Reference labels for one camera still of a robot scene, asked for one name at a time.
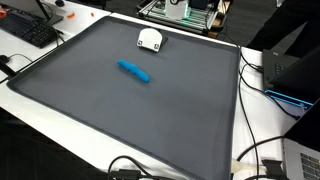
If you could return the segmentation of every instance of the desk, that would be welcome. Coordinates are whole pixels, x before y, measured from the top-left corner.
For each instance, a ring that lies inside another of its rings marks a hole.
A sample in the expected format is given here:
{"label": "desk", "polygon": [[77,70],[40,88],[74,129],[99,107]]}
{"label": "desk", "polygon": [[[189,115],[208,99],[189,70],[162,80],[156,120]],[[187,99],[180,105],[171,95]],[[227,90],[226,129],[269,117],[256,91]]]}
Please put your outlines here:
{"label": "desk", "polygon": [[[87,20],[81,19],[81,21],[76,18],[64,19],[62,22],[56,24],[56,28],[66,32],[67,38],[71,38],[75,34],[81,32],[87,26],[94,23],[99,17],[110,15],[110,13],[105,11],[92,9],[69,2],[65,3],[66,6],[62,8],[63,11],[58,11],[58,13],[61,13],[65,16],[69,12],[74,11],[76,13],[76,17],[82,14],[84,18],[88,18]],[[85,15],[90,14],[91,12],[95,13],[94,19],[90,19],[92,18],[91,16],[88,15],[88,17],[86,17]],[[148,26],[154,26],[156,28],[162,28],[168,31],[174,31],[187,36],[193,36],[212,42],[226,44],[217,40],[209,39],[207,37],[202,37],[200,35],[194,35],[192,33],[183,32],[162,25],[156,25],[151,22],[134,19],[120,14],[114,13],[111,14],[111,16]],[[39,50],[31,45],[23,43],[21,40],[5,34],[3,31],[0,31],[0,36],[5,37],[6,44],[8,44],[6,47],[1,46],[0,48],[0,53],[4,53],[6,55],[21,53],[36,60],[43,54],[55,48],[55,45],[51,44],[45,49]],[[244,48],[243,54],[249,62],[261,64],[260,52]],[[18,57],[14,58],[10,63],[11,64],[9,65],[15,70],[28,64],[26,60],[18,59]],[[244,78],[251,85],[261,88],[261,75],[254,70],[247,68],[244,72]],[[181,175],[169,166],[148,155],[132,149],[131,147],[122,144],[105,134],[97,132],[94,129],[89,128],[77,121],[74,121],[56,111],[48,109],[41,104],[35,103],[19,94],[14,93],[8,89],[6,82],[0,84],[0,94],[0,106],[3,109],[15,115],[22,121],[29,124],[31,127],[48,136],[52,140],[56,141],[66,149],[70,150],[99,169],[106,170],[110,162],[115,157],[119,155],[128,155],[137,159],[139,162],[148,167],[147,170],[153,175],[162,175],[174,179],[187,179],[187,177]],[[245,87],[245,85],[242,86],[242,95],[244,106],[248,113],[249,121],[257,141],[282,135],[295,123],[294,120],[282,113],[282,111],[280,111],[278,107],[275,106],[270,100]],[[300,112],[300,109],[290,105],[285,105],[284,108],[294,114],[298,114]],[[248,126],[245,122],[239,101],[237,101],[233,132],[232,157],[236,158],[244,149],[252,144]],[[275,141],[260,146],[258,151],[260,157],[281,160],[281,149],[281,143],[279,141]],[[248,155],[243,159],[243,162],[255,163],[254,151],[248,153]],[[135,168],[132,163],[126,160],[120,160],[115,164],[115,167],[130,169]],[[254,174],[255,172],[253,171],[242,171],[236,174],[234,179],[245,179]]]}

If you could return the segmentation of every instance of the monitor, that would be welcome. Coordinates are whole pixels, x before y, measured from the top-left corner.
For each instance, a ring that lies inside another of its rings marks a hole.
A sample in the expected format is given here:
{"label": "monitor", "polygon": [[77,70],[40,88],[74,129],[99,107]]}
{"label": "monitor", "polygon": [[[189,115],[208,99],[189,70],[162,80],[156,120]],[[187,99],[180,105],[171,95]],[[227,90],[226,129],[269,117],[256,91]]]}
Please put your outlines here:
{"label": "monitor", "polygon": [[40,0],[0,0],[0,4],[30,13],[51,25],[63,19],[62,16],[55,15],[53,12],[49,15]]}

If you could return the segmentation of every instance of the gray mat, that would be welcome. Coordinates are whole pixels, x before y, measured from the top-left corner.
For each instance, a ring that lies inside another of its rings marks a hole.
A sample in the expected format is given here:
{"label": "gray mat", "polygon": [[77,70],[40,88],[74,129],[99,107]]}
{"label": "gray mat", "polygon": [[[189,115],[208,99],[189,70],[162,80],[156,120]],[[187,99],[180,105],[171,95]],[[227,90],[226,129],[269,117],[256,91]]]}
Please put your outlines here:
{"label": "gray mat", "polygon": [[[191,178],[228,179],[238,49],[161,31],[169,39],[153,53],[136,46],[143,28],[103,18],[8,86]],[[119,68],[119,59],[150,83]]]}

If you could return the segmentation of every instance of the black keyboard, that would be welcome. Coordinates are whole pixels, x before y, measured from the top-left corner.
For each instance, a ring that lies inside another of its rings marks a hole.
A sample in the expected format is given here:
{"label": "black keyboard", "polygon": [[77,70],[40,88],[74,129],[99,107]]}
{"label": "black keyboard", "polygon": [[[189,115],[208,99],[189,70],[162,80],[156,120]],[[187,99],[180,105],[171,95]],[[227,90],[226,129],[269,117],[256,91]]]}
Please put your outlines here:
{"label": "black keyboard", "polygon": [[320,180],[320,160],[301,153],[303,176],[307,180]]}
{"label": "black keyboard", "polygon": [[276,75],[281,74],[283,71],[285,71],[287,69],[286,66],[283,66],[283,65],[280,65],[280,64],[275,64],[274,66],[275,66]]}
{"label": "black keyboard", "polygon": [[0,29],[39,48],[57,39],[53,27],[15,11],[7,12],[7,15],[0,19]]}

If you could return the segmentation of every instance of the laptop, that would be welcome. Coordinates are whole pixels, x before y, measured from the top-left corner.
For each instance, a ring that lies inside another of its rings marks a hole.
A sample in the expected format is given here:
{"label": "laptop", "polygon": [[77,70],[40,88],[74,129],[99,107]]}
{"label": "laptop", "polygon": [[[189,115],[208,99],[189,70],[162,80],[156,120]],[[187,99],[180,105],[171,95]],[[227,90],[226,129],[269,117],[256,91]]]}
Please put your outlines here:
{"label": "laptop", "polygon": [[284,135],[284,169],[290,180],[320,179],[320,99]]}
{"label": "laptop", "polygon": [[270,97],[306,109],[320,97],[320,46],[301,59],[264,50],[262,63]]}

